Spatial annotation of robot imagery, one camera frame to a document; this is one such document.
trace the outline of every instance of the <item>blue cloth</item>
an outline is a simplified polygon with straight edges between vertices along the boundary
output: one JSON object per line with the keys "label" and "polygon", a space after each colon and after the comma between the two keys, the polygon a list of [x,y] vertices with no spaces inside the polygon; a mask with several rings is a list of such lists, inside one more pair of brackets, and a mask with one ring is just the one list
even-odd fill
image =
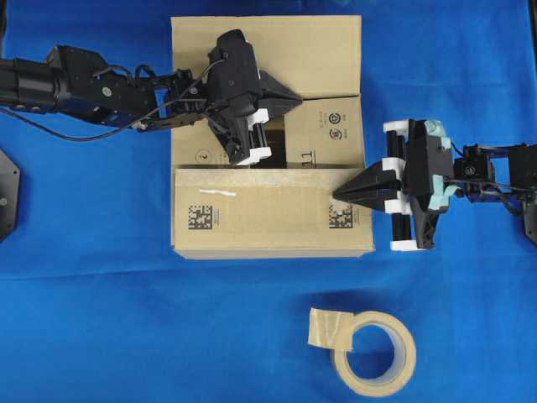
{"label": "blue cloth", "polygon": [[[369,163],[385,156],[382,123],[402,118],[443,121],[459,147],[537,139],[526,0],[17,0],[8,11],[6,58],[70,44],[161,74],[170,16],[361,14]],[[362,259],[185,261],[169,246],[168,132],[71,144],[0,120],[0,147],[23,172],[19,226],[0,244],[2,403],[368,400],[306,345],[312,306],[407,325],[416,371],[387,402],[537,399],[537,249],[501,205],[453,202],[430,252],[390,253],[389,217],[375,214],[378,251]]]}

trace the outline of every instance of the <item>metal bracket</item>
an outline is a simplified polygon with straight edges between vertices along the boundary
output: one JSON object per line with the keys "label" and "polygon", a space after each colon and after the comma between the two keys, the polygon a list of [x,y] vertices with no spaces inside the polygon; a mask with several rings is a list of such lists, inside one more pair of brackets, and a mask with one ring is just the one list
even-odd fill
{"label": "metal bracket", "polygon": [[18,185],[20,170],[0,150],[0,242],[17,225]]}

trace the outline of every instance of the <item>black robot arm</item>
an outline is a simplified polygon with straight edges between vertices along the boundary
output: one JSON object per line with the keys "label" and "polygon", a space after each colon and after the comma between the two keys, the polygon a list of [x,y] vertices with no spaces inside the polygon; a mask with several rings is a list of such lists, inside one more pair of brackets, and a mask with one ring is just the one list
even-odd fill
{"label": "black robot arm", "polygon": [[[501,202],[524,218],[537,245],[537,145],[465,146],[460,152],[442,123],[404,120],[384,124],[388,157],[334,191],[334,198],[391,214],[392,250],[431,249],[451,196],[470,202]],[[452,150],[461,158],[453,162]],[[496,182],[493,160],[507,158],[510,184]],[[412,238],[411,220],[415,239]]]}
{"label": "black robot arm", "polygon": [[[254,164],[270,156],[263,123],[302,99],[258,70],[253,47],[239,29],[218,38],[209,61],[204,83],[203,76],[194,79],[190,70],[156,76],[146,65],[133,75],[120,65],[109,65],[98,53],[56,46],[44,63],[0,60],[0,105],[141,132],[208,118],[232,164]],[[166,90],[161,105],[158,90]]]}

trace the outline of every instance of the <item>masking tape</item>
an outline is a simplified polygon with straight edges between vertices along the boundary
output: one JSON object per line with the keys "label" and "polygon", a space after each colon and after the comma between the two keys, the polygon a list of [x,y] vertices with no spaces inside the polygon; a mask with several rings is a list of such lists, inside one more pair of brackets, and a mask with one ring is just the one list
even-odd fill
{"label": "masking tape", "polygon": [[[383,329],[394,346],[392,365],[384,374],[374,379],[357,377],[347,359],[347,351],[352,350],[352,335],[365,326],[377,326]],[[353,315],[348,312],[312,308],[308,344],[331,349],[331,361],[337,374],[359,395],[370,397],[392,395],[403,388],[414,373],[416,364],[414,339],[403,323],[387,313],[365,311]]]}

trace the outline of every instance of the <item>screw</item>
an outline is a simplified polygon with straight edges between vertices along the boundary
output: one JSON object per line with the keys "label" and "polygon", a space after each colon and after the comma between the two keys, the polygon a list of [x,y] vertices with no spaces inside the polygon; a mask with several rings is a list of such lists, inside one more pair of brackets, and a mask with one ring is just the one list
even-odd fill
{"label": "screw", "polygon": [[466,176],[473,176],[475,173],[476,169],[472,165],[469,165],[464,169],[464,175]]}

